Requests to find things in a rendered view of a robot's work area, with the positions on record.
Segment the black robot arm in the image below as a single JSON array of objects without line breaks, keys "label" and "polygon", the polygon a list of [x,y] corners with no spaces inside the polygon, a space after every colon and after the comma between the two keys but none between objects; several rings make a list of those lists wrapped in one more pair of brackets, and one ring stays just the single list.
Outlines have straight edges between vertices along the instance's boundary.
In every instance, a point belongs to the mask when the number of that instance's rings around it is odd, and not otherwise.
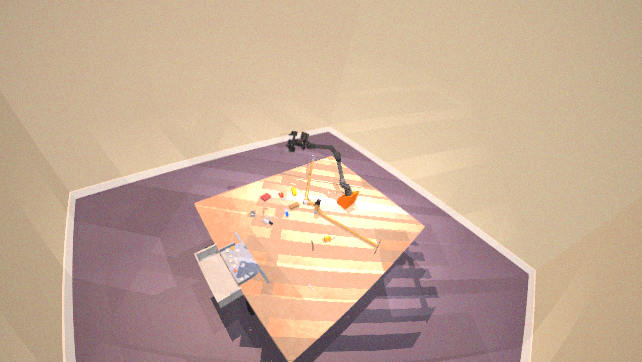
[{"label": "black robot arm", "polygon": [[[352,192],[352,189],[351,189],[350,185],[347,184],[346,181],[345,181],[343,170],[342,170],[342,165],[341,165],[341,154],[340,154],[340,152],[337,152],[336,149],[333,147],[333,145],[323,145],[323,144],[315,144],[315,143],[309,142],[308,136],[309,136],[309,134],[307,134],[305,132],[301,132],[300,138],[303,139],[303,140],[298,140],[297,145],[301,146],[301,149],[305,149],[305,145],[306,145],[306,147],[308,149],[314,149],[314,148],[330,149],[333,152],[335,160],[337,162],[339,176],[340,176],[340,180],[338,180],[339,181],[339,185],[341,186],[341,188],[344,188],[346,196],[351,196],[354,192]],[[292,147],[293,145],[296,145],[295,141],[297,141],[297,140],[296,139],[292,139],[292,140],[288,139],[288,143],[287,143],[288,146]]]}]

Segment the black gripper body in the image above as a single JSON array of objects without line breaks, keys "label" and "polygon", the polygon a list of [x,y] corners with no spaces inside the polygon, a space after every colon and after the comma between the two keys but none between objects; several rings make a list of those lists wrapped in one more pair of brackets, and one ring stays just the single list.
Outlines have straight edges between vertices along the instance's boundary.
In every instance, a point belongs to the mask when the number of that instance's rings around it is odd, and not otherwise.
[{"label": "black gripper body", "polygon": [[[295,139],[295,136],[297,136],[297,132],[296,132],[296,131],[291,131],[291,136],[293,136],[293,137],[292,137],[292,139]],[[300,139],[296,139],[296,140],[297,140],[297,141],[295,141],[295,144],[297,145],[297,142],[298,142],[298,140],[300,140]],[[298,145],[297,145],[297,146],[298,146]],[[289,150],[288,150],[288,151],[290,151],[290,152],[294,152],[294,151],[295,151],[295,147],[294,147],[294,145],[293,145],[292,147],[289,147]]]}]

